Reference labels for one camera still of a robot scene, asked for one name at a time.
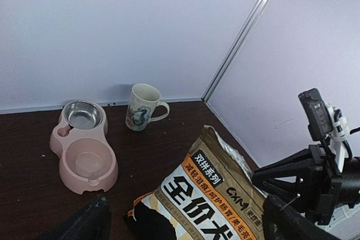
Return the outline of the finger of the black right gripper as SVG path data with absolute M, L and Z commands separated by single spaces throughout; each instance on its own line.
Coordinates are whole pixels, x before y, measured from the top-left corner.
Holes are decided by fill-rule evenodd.
M 311 175 L 312 153 L 301 150 L 281 161 L 256 169 L 252 183 L 265 192 L 296 192 Z

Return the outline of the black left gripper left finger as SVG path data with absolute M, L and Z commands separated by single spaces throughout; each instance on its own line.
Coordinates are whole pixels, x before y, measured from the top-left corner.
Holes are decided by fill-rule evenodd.
M 36 239 L 109 239 L 111 211 L 105 196 L 96 196 L 62 223 Z

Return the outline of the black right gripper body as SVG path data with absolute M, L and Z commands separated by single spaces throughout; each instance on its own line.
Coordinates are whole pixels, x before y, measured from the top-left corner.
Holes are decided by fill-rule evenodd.
M 308 220 L 330 220 L 336 208 L 359 205 L 359 157 L 346 161 L 340 171 L 320 145 L 311 144 L 308 149 L 313 163 L 308 176 L 296 179 L 303 179 L 305 186 L 294 208 Z

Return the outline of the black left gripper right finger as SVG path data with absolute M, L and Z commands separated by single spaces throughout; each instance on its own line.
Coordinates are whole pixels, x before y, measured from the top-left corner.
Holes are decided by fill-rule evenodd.
M 269 195 L 263 204 L 264 239 L 337 239 L 302 217 L 279 197 Z

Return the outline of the pink double pet feeder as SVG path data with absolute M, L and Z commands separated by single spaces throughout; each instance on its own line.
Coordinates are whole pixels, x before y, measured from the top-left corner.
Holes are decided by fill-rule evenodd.
M 49 146 L 59 158 L 59 175 L 66 188 L 76 194 L 86 191 L 107 192 L 118 179 L 119 167 L 114 150 L 108 144 L 108 120 L 105 110 L 102 123 L 90 130 L 71 127 L 63 109 L 54 127 Z

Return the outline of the pet food bag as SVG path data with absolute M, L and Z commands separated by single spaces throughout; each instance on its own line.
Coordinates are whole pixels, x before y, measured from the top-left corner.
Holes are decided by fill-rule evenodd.
M 265 194 L 252 170 L 212 126 L 124 220 L 137 239 L 263 239 Z

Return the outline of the stainless steel bowl insert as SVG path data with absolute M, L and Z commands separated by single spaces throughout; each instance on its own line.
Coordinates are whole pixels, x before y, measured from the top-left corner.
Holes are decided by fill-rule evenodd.
M 77 129 L 90 130 L 102 123 L 103 116 L 99 107 L 86 100 L 74 100 L 63 109 L 67 123 Z

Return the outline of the white patterned ceramic mug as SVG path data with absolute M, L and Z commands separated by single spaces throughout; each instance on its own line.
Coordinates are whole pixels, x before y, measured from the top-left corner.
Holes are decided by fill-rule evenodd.
M 152 117 L 158 107 L 164 107 L 166 113 Z M 143 131 L 149 123 L 157 122 L 168 117 L 169 105 L 161 100 L 161 94 L 155 87 L 138 83 L 132 87 L 125 124 L 135 132 Z

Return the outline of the aluminium corner post right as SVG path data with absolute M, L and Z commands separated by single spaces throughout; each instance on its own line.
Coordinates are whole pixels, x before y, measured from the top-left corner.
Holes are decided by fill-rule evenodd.
M 265 10 L 268 2 L 270 0 L 256 0 L 251 11 L 249 12 L 245 22 L 243 23 L 241 29 L 237 33 L 234 41 L 232 42 L 229 50 L 225 54 L 218 70 L 214 74 L 213 78 L 211 79 L 209 85 L 207 86 L 204 94 L 201 97 L 201 100 L 204 103 L 208 103 L 211 96 L 215 92 L 218 84 L 224 77 L 226 71 L 230 67 L 230 64 L 234 61 L 235 57 L 239 53 L 242 46 L 245 44 L 251 30 L 259 20 L 261 14 Z

